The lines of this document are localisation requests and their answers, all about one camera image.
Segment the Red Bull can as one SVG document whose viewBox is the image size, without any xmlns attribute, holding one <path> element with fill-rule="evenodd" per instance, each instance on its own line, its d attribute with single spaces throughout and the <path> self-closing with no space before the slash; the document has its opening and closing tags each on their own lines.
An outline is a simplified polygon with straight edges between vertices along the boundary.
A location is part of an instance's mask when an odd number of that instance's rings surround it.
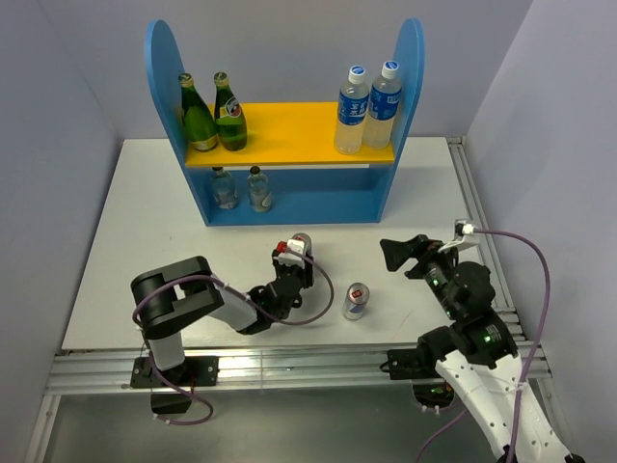
<svg viewBox="0 0 617 463">
<path fill-rule="evenodd" d="M 358 320 L 362 317 L 370 298 L 367 285 L 360 282 L 352 283 L 346 290 L 342 314 L 348 320 Z"/>
<path fill-rule="evenodd" d="M 306 251 L 306 256 L 309 258 L 313 258 L 313 254 L 312 254 L 312 241 L 311 238 L 304 232 L 297 232 L 295 233 L 292 238 L 294 240 L 299 240 L 305 243 L 305 251 Z"/>
</svg>

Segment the clear glass bottle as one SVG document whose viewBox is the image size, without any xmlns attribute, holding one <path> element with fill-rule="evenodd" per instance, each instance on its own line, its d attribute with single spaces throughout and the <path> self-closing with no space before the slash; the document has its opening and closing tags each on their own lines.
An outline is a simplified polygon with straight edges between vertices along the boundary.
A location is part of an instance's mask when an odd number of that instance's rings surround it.
<svg viewBox="0 0 617 463">
<path fill-rule="evenodd" d="M 272 203 L 269 180 L 258 166 L 253 166 L 250 169 L 247 186 L 253 210 L 256 212 L 269 211 Z"/>
<path fill-rule="evenodd" d="M 223 167 L 213 167 L 211 190 L 217 206 L 231 210 L 238 206 L 238 195 L 233 176 Z"/>
</svg>

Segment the blue and yellow wooden shelf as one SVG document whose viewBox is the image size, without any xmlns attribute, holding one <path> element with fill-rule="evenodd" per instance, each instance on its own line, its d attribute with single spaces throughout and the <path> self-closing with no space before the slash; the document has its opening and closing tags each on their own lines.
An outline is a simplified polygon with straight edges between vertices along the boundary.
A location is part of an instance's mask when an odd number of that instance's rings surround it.
<svg viewBox="0 0 617 463">
<path fill-rule="evenodd" d="M 425 39 L 418 18 L 402 24 L 393 59 L 400 66 L 402 96 L 390 143 L 382 150 L 363 147 L 342 154 L 335 149 L 336 102 L 261 102 L 242 106 L 249 128 L 243 150 L 199 152 L 181 126 L 177 77 L 184 65 L 173 31 L 162 19 L 151 21 L 145 36 L 151 98 L 203 222 L 211 227 L 380 222 L 422 89 Z M 247 178 L 253 166 L 269 180 L 272 203 L 266 212 L 250 204 Z M 233 176 L 236 208 L 217 206 L 213 167 Z"/>
</svg>

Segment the green Perrier bottle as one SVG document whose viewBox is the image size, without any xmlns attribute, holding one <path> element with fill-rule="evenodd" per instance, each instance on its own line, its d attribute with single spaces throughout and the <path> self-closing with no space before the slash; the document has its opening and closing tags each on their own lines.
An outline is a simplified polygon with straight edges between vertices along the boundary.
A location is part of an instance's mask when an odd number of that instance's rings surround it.
<svg viewBox="0 0 617 463">
<path fill-rule="evenodd" d="M 230 88 L 225 72 L 215 73 L 213 81 L 216 86 L 214 120 L 219 140 L 226 150 L 242 150 L 248 141 L 247 122 L 242 107 Z"/>
<path fill-rule="evenodd" d="M 201 98 L 190 73 L 178 76 L 181 90 L 181 120 L 184 132 L 195 150 L 207 152 L 218 145 L 218 132 L 209 108 Z"/>
</svg>

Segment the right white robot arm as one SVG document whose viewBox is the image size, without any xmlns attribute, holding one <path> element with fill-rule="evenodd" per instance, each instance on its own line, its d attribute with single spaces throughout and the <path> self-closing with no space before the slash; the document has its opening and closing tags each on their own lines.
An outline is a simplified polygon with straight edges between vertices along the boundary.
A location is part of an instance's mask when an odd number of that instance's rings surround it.
<svg viewBox="0 0 617 463">
<path fill-rule="evenodd" d="M 518 346 L 492 307 L 490 269 L 461 261 L 455 246 L 424 234 L 380 246 L 390 272 L 416 262 L 406 278 L 424 281 L 451 322 L 420 336 L 414 348 L 390 350 L 381 370 L 392 380 L 442 378 L 499 462 L 581 461 L 555 434 L 526 380 Z"/>
</svg>

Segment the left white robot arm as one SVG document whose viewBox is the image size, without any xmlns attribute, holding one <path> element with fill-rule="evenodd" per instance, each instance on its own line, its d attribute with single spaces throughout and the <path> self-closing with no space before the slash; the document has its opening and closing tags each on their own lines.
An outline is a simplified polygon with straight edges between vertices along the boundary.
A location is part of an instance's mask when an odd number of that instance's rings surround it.
<svg viewBox="0 0 617 463">
<path fill-rule="evenodd" d="M 232 293 L 214 282 L 206 258 L 196 256 L 150 270 L 133 279 L 136 324 L 153 355 L 153 374 L 166 385 L 190 378 L 181 331 L 212 317 L 233 331 L 255 335 L 273 323 L 285 322 L 302 306 L 301 291 L 314 284 L 310 252 L 295 257 L 277 249 L 272 253 L 275 280 L 247 293 Z"/>
</svg>

